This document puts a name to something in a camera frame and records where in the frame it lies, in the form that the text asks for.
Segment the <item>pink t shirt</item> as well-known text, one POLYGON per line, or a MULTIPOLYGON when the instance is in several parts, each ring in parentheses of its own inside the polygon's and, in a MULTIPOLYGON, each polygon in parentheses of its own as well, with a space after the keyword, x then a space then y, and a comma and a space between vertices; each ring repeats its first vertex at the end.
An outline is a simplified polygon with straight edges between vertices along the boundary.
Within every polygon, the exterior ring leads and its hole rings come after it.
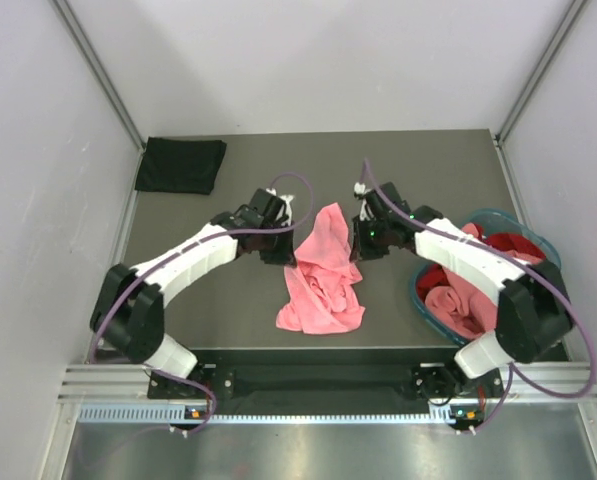
POLYGON ((354 286, 362 281, 350 261, 349 229, 337 203, 323 207, 312 231, 295 251, 297 266, 284 269, 289 301, 276 316, 276 327, 308 335, 352 332, 365 308, 354 286))

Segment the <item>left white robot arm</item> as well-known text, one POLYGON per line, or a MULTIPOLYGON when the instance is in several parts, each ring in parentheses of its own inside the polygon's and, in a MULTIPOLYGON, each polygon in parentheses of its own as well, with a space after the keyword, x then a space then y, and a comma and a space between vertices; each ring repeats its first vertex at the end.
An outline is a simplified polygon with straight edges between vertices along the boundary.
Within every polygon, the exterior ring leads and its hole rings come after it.
POLYGON ((131 267, 114 265, 92 312, 92 332, 129 362, 170 375, 181 395, 198 394, 205 374, 197 357, 165 332, 165 309, 204 275, 247 253, 258 252, 266 264, 294 267, 293 199, 273 188, 258 189, 236 212, 216 215, 160 256, 131 267))

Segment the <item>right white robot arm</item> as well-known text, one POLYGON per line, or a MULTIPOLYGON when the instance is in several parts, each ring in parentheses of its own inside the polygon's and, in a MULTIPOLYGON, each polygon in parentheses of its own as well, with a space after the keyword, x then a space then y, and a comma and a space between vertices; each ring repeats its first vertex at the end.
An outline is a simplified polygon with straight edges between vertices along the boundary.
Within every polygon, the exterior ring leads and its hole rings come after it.
POLYGON ((529 364, 574 326, 559 268, 504 256, 423 205, 409 210, 392 183, 356 183, 361 203, 353 219, 351 261, 381 259, 406 249, 469 283, 496 308, 495 328, 462 347, 445 370, 447 388, 465 396, 482 376, 509 363, 529 364))

